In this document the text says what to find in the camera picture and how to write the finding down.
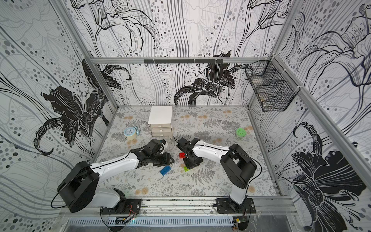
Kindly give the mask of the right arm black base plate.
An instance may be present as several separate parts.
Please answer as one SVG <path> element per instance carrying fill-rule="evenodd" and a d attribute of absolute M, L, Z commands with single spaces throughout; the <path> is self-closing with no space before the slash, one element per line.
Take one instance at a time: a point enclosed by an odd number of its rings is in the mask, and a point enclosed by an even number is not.
<path fill-rule="evenodd" d="M 256 208 L 252 198 L 245 198 L 242 204 L 237 204 L 231 198 L 217 198 L 213 205 L 219 214 L 255 214 Z"/>

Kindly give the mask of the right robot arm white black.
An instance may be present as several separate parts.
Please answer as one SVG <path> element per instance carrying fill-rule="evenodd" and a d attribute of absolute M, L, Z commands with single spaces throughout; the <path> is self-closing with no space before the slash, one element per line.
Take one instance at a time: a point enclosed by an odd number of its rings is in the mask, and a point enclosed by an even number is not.
<path fill-rule="evenodd" d="M 183 161 L 189 170 L 199 166 L 204 159 L 219 162 L 232 182 L 231 201 L 237 206 L 244 203 L 249 182 L 258 166 L 238 144 L 222 147 L 198 138 L 191 141 L 181 138 L 177 147 L 185 153 Z"/>

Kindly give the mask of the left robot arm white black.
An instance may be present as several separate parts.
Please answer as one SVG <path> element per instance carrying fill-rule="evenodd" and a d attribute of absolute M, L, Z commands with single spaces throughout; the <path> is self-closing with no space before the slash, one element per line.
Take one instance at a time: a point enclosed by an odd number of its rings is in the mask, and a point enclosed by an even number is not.
<path fill-rule="evenodd" d="M 57 193 L 71 213 L 87 207 L 102 207 L 112 213 L 123 213 L 128 207 L 125 194 L 116 188 L 105 189 L 98 185 L 111 177 L 148 164 L 162 167 L 172 163 L 174 159 L 170 153 L 151 153 L 146 148 L 131 150 L 128 154 L 109 161 L 93 164 L 82 161 L 65 177 L 58 186 Z"/>

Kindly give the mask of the blue lego brick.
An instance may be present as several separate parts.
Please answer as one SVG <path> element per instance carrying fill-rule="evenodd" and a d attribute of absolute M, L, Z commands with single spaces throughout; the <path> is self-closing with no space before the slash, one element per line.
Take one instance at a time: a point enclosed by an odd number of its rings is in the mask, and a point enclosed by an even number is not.
<path fill-rule="evenodd" d="M 171 166 L 167 165 L 163 169 L 160 170 L 161 175 L 164 177 L 166 174 L 168 174 L 171 171 Z"/>

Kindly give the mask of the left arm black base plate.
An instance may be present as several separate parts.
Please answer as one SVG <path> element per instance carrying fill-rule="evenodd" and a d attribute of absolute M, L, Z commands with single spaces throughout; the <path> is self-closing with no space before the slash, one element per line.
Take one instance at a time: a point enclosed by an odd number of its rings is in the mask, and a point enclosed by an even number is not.
<path fill-rule="evenodd" d="M 113 208 L 104 207 L 102 215 L 137 215 L 141 209 L 142 199 L 120 200 Z"/>

